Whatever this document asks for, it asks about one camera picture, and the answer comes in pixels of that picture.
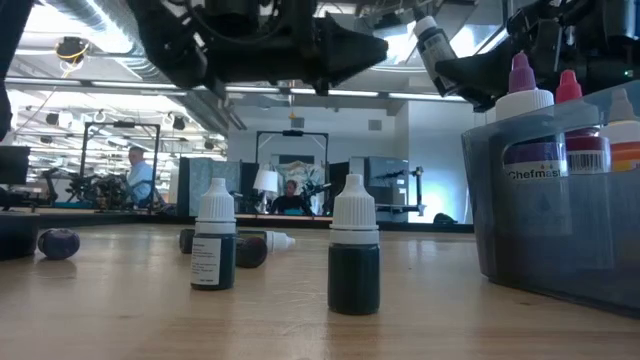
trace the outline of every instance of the pink bottle cap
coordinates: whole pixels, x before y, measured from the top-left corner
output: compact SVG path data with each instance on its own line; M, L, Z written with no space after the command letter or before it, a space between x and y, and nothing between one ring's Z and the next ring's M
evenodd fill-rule
M509 93L515 93L536 88L536 77L529 66L529 59L524 52L513 57L511 73L509 74Z
M582 97L582 88L576 80L573 70L565 70L560 75L560 85L556 89L556 104L579 99Z

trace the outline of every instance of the dark green liquid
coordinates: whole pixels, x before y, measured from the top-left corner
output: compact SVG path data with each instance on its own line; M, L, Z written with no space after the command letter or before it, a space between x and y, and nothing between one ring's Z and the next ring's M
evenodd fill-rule
M331 244L328 285L331 311L347 315L378 312L380 246Z

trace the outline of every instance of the purple bottle cap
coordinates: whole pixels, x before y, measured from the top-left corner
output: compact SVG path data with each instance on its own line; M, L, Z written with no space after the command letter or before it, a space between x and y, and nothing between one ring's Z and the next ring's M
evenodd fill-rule
M509 74L509 93L515 93L536 88L536 77L529 66L529 59L524 52L513 57L511 73Z

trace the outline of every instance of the red bottle cap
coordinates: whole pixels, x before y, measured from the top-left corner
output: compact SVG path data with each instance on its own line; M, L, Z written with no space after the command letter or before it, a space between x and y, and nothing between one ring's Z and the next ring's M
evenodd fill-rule
M556 89L556 104L579 99L582 97L582 88L576 80L573 70L565 70L560 75L560 85Z

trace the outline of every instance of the lamp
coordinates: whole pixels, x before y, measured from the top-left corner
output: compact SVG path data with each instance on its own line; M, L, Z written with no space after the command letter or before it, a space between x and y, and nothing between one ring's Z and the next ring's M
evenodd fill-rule
M258 170L256 175L256 181L253 183L253 188L258 191L263 191L262 201L260 202L260 213L267 213L267 191L278 191L278 173L270 170Z

